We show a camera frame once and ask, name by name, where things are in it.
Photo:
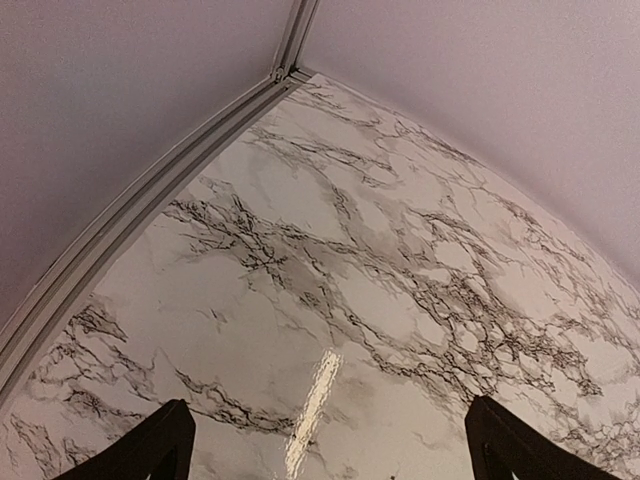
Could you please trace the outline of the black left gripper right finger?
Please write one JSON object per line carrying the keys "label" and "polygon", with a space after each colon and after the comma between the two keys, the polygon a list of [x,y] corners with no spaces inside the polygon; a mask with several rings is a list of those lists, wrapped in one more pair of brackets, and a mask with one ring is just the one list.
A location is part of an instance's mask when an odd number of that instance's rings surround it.
{"label": "black left gripper right finger", "polygon": [[589,479],[591,465],[563,450],[488,396],[465,416],[476,479]]}

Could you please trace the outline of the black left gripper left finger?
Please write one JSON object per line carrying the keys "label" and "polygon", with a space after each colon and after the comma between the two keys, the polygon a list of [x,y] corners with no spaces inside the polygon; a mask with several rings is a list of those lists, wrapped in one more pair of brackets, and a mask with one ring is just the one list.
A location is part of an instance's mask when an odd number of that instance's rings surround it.
{"label": "black left gripper left finger", "polygon": [[186,401],[172,399],[106,450],[57,479],[186,480],[195,433]]}

